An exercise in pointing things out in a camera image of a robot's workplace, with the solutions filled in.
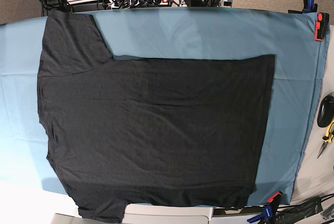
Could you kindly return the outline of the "black T-shirt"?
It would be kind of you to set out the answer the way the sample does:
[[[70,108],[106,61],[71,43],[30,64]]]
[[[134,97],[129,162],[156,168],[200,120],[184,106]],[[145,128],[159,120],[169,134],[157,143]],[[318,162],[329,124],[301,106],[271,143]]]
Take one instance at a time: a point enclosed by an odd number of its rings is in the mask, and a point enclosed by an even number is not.
[[[275,56],[117,60],[92,15],[52,12],[37,78],[47,160],[83,218],[129,204],[246,206]]]

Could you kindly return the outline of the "blue table cloth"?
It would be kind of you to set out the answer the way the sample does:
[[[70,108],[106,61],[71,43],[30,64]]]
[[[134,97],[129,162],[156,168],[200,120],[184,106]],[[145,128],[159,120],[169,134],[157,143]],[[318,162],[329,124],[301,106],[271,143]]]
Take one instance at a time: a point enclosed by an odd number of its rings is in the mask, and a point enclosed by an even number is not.
[[[153,8],[95,11],[118,59],[134,57],[240,60],[277,57],[272,104],[248,202],[273,192],[283,203],[333,192],[333,147],[318,150],[322,97],[333,91],[333,31],[314,39],[315,14],[233,8]],[[63,193],[49,165],[47,136],[37,113],[37,72],[46,18],[1,25],[1,181]]]

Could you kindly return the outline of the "white power strip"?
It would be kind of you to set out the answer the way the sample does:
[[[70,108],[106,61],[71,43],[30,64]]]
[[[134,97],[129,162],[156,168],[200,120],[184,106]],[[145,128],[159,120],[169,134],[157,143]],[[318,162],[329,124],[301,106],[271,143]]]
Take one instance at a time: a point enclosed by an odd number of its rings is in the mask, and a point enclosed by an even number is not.
[[[121,9],[150,7],[180,7],[179,0],[126,0]]]

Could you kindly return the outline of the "blue orange clamp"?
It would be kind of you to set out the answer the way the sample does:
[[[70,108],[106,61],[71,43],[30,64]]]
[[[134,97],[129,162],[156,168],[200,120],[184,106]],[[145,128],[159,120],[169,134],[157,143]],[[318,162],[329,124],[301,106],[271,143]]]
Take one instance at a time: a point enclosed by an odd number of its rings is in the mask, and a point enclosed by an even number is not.
[[[281,203],[283,193],[278,191],[274,193],[263,207],[261,213],[255,217],[247,219],[248,223],[275,223],[275,216]]]

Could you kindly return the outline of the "black computer mouse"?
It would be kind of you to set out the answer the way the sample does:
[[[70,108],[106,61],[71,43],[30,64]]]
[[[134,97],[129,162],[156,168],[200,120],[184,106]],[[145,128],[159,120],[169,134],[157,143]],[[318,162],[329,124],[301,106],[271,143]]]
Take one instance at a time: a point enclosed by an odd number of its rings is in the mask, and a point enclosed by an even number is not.
[[[319,107],[317,116],[317,125],[319,127],[327,127],[333,119],[333,94],[325,96]]]

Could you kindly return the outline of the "orange black clamp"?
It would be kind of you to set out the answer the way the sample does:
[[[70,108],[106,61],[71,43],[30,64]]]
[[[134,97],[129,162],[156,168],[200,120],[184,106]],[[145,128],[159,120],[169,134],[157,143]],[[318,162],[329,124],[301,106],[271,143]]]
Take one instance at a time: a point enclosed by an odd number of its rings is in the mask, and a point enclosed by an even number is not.
[[[322,41],[327,33],[329,25],[329,14],[318,13],[317,20],[315,22],[315,40]]]

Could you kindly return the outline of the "yellow handled pliers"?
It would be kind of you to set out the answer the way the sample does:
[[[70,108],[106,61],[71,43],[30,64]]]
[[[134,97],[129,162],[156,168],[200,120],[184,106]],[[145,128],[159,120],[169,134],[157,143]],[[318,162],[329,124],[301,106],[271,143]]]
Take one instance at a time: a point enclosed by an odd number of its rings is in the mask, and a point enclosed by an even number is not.
[[[319,150],[319,153],[317,155],[317,159],[323,154],[323,152],[326,150],[327,146],[332,143],[333,140],[333,120],[326,128],[326,133],[323,136],[323,144]]]

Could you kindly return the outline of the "blue handled clamp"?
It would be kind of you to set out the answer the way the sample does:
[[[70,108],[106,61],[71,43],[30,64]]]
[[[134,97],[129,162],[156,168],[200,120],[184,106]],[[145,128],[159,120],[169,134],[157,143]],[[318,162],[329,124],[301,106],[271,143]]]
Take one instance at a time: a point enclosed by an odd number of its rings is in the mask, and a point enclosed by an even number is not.
[[[303,14],[317,12],[318,5],[315,3],[315,0],[303,0],[303,3],[304,3],[304,7],[302,9]]]

